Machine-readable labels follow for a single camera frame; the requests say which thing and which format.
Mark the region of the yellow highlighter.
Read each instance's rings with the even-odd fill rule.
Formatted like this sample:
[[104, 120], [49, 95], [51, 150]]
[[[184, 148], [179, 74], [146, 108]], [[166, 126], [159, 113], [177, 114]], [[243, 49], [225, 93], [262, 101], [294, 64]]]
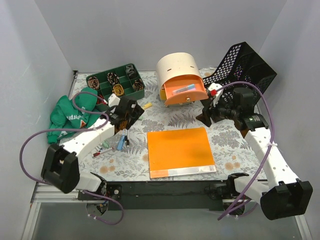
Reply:
[[142, 109], [143, 110], [146, 110], [146, 109], [148, 109], [148, 108], [150, 108], [150, 107], [152, 107], [153, 105], [152, 105], [152, 103], [151, 102], [148, 102], [148, 103], [146, 103], [144, 106], [142, 106]]

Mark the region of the blue highlighter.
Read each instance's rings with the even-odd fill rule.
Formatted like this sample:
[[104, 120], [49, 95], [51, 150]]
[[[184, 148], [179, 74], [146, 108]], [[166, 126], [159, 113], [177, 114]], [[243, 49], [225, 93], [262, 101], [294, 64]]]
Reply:
[[188, 91], [189, 91], [189, 90], [195, 89], [196, 87], [194, 84], [190, 84], [190, 85], [185, 86], [184, 88], [188, 88]]

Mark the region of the orange drawer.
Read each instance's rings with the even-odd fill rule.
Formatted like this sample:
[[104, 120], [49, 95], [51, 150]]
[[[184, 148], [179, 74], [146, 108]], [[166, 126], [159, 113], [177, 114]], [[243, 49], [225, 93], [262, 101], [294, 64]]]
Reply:
[[197, 75], [181, 75], [164, 83], [166, 106], [208, 99], [203, 79]]

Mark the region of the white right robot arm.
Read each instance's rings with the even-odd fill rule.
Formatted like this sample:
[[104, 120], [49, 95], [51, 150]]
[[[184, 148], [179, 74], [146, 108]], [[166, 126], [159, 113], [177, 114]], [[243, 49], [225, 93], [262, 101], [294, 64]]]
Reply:
[[303, 215], [313, 193], [309, 181], [302, 181], [292, 171], [274, 142], [275, 131], [265, 118], [254, 110], [254, 93], [250, 88], [233, 90], [233, 104], [220, 104], [223, 87], [213, 83], [207, 89], [208, 99], [197, 120], [206, 126], [218, 120], [232, 120], [244, 140], [260, 162], [258, 171], [264, 171], [267, 185], [247, 173], [233, 173], [226, 180], [226, 192], [232, 199], [243, 196], [258, 203], [269, 220]]

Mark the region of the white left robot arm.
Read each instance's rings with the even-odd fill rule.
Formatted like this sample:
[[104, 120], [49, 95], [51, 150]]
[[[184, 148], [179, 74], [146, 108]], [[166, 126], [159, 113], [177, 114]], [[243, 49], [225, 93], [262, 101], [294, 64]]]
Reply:
[[122, 130], [129, 130], [145, 112], [131, 97], [122, 97], [115, 103], [91, 128], [62, 145], [48, 147], [41, 170], [43, 180], [65, 194], [80, 190], [88, 191], [95, 200], [106, 196], [106, 180], [96, 173], [80, 172], [79, 163], [103, 141]]

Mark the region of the blue stapler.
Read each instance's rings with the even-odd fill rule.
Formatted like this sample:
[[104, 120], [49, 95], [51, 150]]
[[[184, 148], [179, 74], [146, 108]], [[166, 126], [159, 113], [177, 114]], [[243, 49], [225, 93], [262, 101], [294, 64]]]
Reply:
[[125, 135], [121, 135], [121, 137], [119, 139], [119, 142], [117, 144], [117, 147], [116, 147], [116, 149], [118, 151], [121, 151], [123, 149], [125, 141], [126, 141], [126, 136]]

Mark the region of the white marker black cap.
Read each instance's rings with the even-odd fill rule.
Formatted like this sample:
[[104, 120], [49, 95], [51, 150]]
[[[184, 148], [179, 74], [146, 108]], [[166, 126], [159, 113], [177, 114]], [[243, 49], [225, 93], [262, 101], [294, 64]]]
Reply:
[[129, 133], [128, 132], [125, 135], [125, 142], [126, 142], [126, 146], [129, 147], [130, 146], [130, 139], [129, 139]]

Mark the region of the green compartment organizer box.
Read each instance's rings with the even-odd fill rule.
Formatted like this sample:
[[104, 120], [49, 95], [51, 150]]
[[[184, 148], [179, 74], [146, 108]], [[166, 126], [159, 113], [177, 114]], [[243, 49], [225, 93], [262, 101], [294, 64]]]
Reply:
[[117, 97], [145, 97], [145, 84], [133, 63], [94, 73], [86, 77], [87, 86], [97, 91], [104, 100], [115, 94]]

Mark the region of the orange folder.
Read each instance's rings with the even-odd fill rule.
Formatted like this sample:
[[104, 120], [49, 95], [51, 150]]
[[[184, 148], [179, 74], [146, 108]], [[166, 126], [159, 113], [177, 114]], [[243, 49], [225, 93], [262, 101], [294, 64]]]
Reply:
[[151, 179], [215, 173], [204, 127], [147, 133]]

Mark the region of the white marker red cap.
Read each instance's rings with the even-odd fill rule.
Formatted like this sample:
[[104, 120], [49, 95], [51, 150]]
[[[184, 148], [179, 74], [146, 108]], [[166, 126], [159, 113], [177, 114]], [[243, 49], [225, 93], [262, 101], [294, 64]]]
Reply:
[[108, 148], [108, 149], [100, 150], [100, 151], [98, 151], [98, 152], [95, 152], [92, 156], [95, 158], [95, 157], [97, 157], [97, 156], [99, 156], [99, 155], [102, 155], [102, 154], [104, 154], [104, 153], [107, 153], [107, 152], [109, 152], [109, 151], [112, 151], [113, 149], [114, 149], [114, 148], [111, 147], [111, 148]]

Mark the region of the black mesh file basket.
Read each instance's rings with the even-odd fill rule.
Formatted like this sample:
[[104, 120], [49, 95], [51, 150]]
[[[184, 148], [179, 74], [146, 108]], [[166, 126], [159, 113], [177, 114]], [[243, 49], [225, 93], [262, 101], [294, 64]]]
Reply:
[[203, 79], [204, 87], [247, 82], [264, 93], [277, 73], [246, 42], [232, 45], [215, 72]]

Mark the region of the cream round drawer cabinet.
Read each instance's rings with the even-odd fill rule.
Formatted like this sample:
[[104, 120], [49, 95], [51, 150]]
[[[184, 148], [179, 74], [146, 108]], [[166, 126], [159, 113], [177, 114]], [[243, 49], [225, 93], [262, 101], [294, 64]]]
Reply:
[[175, 52], [162, 57], [155, 67], [158, 89], [172, 78], [196, 76], [201, 79], [194, 57], [186, 52]]

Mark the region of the green cloth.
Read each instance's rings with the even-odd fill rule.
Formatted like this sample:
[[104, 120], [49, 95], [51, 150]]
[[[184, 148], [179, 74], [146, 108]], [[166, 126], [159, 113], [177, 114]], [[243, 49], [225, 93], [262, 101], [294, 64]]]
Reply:
[[[85, 87], [81, 92], [89, 92], [98, 96], [95, 89]], [[76, 105], [82, 110], [99, 112], [96, 108], [98, 98], [90, 94], [79, 94], [75, 98]], [[50, 114], [49, 129], [63, 129], [47, 132], [48, 144], [56, 144], [64, 138], [70, 138], [76, 132], [74, 129], [90, 128], [99, 119], [100, 115], [83, 112], [74, 107], [72, 99], [66, 95], [62, 96], [56, 103]]]

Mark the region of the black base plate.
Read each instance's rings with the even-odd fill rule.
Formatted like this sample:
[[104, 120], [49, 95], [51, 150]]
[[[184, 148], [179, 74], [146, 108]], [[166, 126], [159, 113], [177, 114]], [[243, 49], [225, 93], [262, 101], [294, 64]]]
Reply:
[[125, 210], [207, 209], [223, 211], [235, 200], [225, 180], [110, 181], [106, 196]]

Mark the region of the aluminium frame rail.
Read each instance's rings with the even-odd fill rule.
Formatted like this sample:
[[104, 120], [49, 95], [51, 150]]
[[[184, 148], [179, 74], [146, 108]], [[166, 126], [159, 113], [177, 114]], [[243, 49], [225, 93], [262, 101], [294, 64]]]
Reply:
[[42, 203], [80, 203], [78, 200], [78, 191], [63, 193], [54, 186], [36, 183], [31, 202], [30, 210], [22, 234], [22, 240], [31, 240], [36, 222], [39, 216]]

